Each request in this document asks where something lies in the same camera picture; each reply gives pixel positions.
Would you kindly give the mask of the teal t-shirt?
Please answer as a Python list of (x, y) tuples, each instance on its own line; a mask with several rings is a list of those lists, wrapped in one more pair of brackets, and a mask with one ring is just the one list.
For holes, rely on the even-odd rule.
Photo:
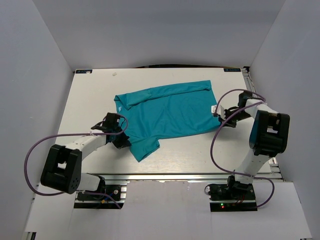
[(125, 134), (138, 162), (155, 152), (162, 139), (204, 134), (220, 125), (211, 112), (217, 101), (210, 80), (119, 94), (114, 102), (117, 113), (128, 120)]

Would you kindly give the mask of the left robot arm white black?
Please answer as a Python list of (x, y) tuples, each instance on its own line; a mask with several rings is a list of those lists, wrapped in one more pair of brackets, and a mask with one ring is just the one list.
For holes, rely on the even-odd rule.
[(82, 162), (99, 148), (112, 143), (117, 149), (131, 146), (125, 134), (128, 120), (118, 113), (107, 113), (91, 127), (91, 132), (65, 144), (54, 144), (48, 152), (40, 183), (66, 194), (89, 192), (96, 196), (106, 193), (104, 178), (82, 172)]

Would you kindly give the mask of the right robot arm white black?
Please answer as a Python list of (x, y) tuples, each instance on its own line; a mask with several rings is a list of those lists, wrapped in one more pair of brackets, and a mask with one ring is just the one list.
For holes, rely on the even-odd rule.
[(238, 168), (230, 172), (227, 188), (233, 192), (250, 191), (254, 177), (271, 158), (282, 154), (288, 143), (290, 116), (277, 112), (265, 103), (265, 98), (249, 90), (242, 90), (237, 106), (225, 109), (221, 99), (211, 107), (220, 127), (235, 128), (239, 121), (253, 118), (246, 157)]

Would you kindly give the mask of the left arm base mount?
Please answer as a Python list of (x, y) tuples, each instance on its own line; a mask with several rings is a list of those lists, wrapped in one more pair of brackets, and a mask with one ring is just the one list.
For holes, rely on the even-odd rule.
[(106, 180), (96, 191), (80, 190), (76, 192), (74, 209), (120, 210), (127, 194), (126, 181)]

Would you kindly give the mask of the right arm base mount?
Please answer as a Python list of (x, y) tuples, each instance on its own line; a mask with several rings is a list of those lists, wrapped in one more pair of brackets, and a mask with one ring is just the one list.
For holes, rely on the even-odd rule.
[(204, 188), (209, 196), (211, 213), (255, 212), (258, 210), (256, 195), (250, 184), (248, 190), (231, 188), (227, 184), (212, 183)]

